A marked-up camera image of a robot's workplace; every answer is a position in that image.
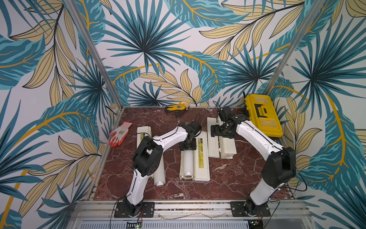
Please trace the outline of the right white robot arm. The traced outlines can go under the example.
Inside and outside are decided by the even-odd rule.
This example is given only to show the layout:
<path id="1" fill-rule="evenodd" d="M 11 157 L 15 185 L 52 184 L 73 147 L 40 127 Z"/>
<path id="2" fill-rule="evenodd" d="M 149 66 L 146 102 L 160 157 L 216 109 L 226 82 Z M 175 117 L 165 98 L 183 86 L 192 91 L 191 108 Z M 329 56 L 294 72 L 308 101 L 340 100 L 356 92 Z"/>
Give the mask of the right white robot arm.
<path id="1" fill-rule="evenodd" d="M 261 171 L 261 181 L 246 199 L 244 214 L 264 214 L 272 195 L 296 176 L 296 153 L 285 148 L 259 130 L 244 114 L 233 114 L 230 107 L 218 110 L 222 124 L 211 127 L 211 136 L 233 139 L 240 135 L 261 154 L 266 161 Z"/>

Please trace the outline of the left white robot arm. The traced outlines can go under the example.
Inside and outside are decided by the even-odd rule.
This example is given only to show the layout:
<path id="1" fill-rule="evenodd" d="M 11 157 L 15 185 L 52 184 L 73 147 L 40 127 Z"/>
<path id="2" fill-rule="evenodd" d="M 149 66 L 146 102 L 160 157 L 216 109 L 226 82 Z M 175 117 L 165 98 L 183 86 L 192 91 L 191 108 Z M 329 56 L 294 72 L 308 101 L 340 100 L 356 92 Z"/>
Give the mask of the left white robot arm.
<path id="1" fill-rule="evenodd" d="M 148 178 L 158 169 L 163 153 L 176 144 L 183 150 L 195 149 L 195 138 L 202 127 L 197 121 L 179 124 L 161 136 L 145 136 L 137 147 L 133 160 L 133 178 L 123 204 L 127 214 L 137 216 L 144 200 Z"/>

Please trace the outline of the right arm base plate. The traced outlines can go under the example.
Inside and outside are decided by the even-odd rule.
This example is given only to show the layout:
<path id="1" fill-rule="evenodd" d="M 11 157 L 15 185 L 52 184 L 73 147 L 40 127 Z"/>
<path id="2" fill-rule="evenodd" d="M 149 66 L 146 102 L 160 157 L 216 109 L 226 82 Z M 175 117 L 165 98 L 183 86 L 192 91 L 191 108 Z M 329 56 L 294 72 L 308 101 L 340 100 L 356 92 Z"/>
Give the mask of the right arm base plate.
<path id="1" fill-rule="evenodd" d="M 230 209 L 233 217 L 269 217 L 271 216 L 268 204 L 255 205 L 249 201 L 232 201 Z"/>

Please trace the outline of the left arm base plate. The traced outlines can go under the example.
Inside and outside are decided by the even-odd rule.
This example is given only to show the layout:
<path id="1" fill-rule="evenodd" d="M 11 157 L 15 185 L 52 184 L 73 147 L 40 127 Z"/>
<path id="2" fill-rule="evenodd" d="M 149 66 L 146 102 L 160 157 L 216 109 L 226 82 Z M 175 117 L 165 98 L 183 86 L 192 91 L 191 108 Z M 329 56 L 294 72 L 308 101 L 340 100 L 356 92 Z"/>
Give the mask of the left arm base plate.
<path id="1" fill-rule="evenodd" d="M 141 202 L 137 206 L 129 202 L 119 202 L 114 212 L 115 218 L 152 218 L 155 211 L 154 202 Z"/>

